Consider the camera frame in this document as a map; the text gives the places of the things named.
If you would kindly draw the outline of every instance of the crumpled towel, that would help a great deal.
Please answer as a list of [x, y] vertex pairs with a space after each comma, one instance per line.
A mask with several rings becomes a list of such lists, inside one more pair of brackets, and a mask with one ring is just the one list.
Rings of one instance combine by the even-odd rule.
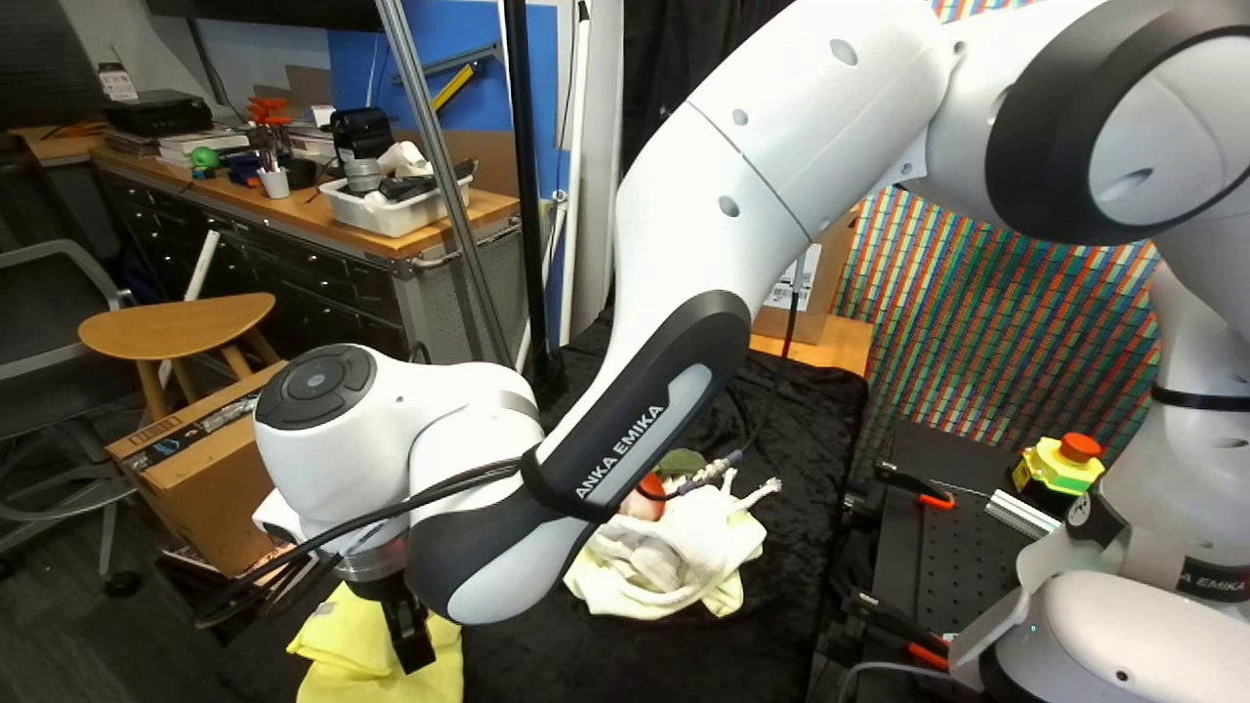
[[354, 703], [354, 699], [462, 703], [463, 699], [462, 630], [431, 612], [426, 631], [437, 661], [405, 674], [396, 655], [381, 605], [364, 603], [346, 586], [338, 586], [332, 599], [323, 599], [323, 605], [306, 621], [306, 630], [289, 643], [294, 655], [312, 661], [297, 699], [301, 703]]
[[764, 481], [747, 498], [729, 496], [734, 470], [721, 489], [703, 483], [665, 502], [655, 523], [614, 514], [601, 523], [565, 571], [591, 612], [661, 621], [696, 603], [715, 618], [742, 610], [737, 566], [760, 554], [764, 528], [750, 514], [782, 481]]
[[432, 176], [432, 165], [426, 161], [426, 152], [414, 140], [396, 140], [381, 155], [380, 155], [381, 170], [396, 176]]

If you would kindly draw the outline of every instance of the red object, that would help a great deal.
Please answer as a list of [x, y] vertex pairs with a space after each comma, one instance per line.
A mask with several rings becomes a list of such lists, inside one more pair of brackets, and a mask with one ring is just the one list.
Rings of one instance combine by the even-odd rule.
[[914, 498], [918, 498], [924, 511], [953, 511], [953, 496], [950, 496], [950, 491], [940, 491], [940, 496], [918, 491]]
[[642, 481], [642, 496], [647, 496], [647, 498], [665, 496], [665, 476], [661, 476], [661, 474], [647, 474], [647, 476]]
[[289, 130], [289, 114], [284, 114], [284, 101], [280, 96], [251, 96], [247, 101], [247, 118], [259, 126], [259, 130]]
[[1094, 455], [1103, 455], [1103, 446], [1091, 432], [1061, 432], [1058, 452], [1069, 461], [1094, 461]]
[[918, 639], [906, 639], [906, 655], [923, 668], [950, 673], [950, 661]]

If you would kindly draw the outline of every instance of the wooden stool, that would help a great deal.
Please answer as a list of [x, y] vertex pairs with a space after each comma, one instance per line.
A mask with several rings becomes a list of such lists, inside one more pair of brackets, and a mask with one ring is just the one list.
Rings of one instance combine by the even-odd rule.
[[260, 321], [272, 312], [269, 293], [203, 295], [172, 303], [108, 307], [78, 324], [78, 341], [108, 360], [138, 362], [147, 422], [166, 412], [155, 367], [172, 362], [172, 379], [185, 397], [194, 402], [194, 388], [178, 360], [220, 353], [235, 379], [251, 375], [237, 341], [251, 341], [264, 362], [276, 360], [260, 334]]

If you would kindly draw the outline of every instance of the metal pole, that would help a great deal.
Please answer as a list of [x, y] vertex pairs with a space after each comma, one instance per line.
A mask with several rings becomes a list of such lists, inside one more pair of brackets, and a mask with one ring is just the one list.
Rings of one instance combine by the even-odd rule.
[[207, 47], [203, 47], [203, 31], [198, 31], [198, 19], [194, 19], [194, 14], [189, 14], [189, 31], [192, 31], [192, 47], [194, 47], [194, 53], [198, 53], [198, 65], [203, 65], [203, 78], [207, 78], [212, 96], [213, 96], [220, 105], [235, 109], [235, 105], [229, 105], [229, 93], [226, 93], [226, 83], [222, 83], [220, 65], [212, 61]]
[[501, 307], [496, 307], [493, 286], [488, 286], [488, 276], [479, 269], [479, 256], [475, 256], [475, 245], [472, 245], [472, 224], [470, 224], [470, 211], [463, 211], [463, 199], [462, 199], [454, 155], [448, 155], [444, 136], [441, 136], [441, 121], [431, 109], [431, 86], [426, 86], [426, 73], [420, 73], [420, 53], [416, 53], [414, 31], [405, 23], [403, 0], [380, 0], [373, 6], [380, 6], [380, 19], [388, 26], [389, 53], [396, 53], [403, 90], [405, 90], [405, 96], [414, 105], [416, 130], [426, 134], [426, 147], [431, 147], [431, 161], [432, 161], [432, 181], [437, 181], [437, 190], [441, 190], [444, 211], [454, 217], [454, 237], [456, 237], [462, 260], [470, 264], [470, 280], [472, 280], [472, 293], [479, 300], [483, 329], [493, 334], [493, 353], [496, 353], [496, 360], [504, 360], [509, 334], [504, 334], [504, 324], [501, 324]]
[[509, 47], [509, 86], [510, 86], [510, 140], [515, 140], [515, 190], [521, 190], [521, 229], [525, 229], [525, 272], [532, 293], [532, 379], [540, 402], [558, 394], [561, 372], [547, 356], [547, 307], [544, 307], [544, 228], [540, 228], [540, 185], [534, 185], [534, 105], [532, 105], [532, 41], [525, 0], [504, 0], [504, 47]]

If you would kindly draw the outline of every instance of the chair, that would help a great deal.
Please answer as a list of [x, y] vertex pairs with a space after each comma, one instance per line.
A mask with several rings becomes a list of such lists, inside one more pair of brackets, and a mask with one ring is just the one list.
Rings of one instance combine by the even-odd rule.
[[147, 405], [144, 422], [155, 422], [172, 411], [163, 402], [155, 362], [166, 362], [185, 402], [194, 402], [198, 389], [185, 360], [222, 356], [226, 372], [247, 379], [251, 362], [241, 356], [241, 341], [251, 341], [264, 362], [276, 362], [276, 353], [259, 329], [269, 312], [272, 293], [138, 303], [84, 315], [78, 324], [78, 341], [99, 356], [138, 362]]
[[[130, 367], [90, 356], [78, 324], [116, 307], [108, 272], [71, 237], [0, 251], [0, 560], [47, 535], [64, 518], [100, 514], [99, 574], [104, 592], [130, 592], [131, 574], [114, 574], [116, 502], [131, 483], [108, 466], [90, 416], [122, 405]], [[82, 455], [56, 476], [27, 476], [30, 437], [56, 437], [66, 455]]]

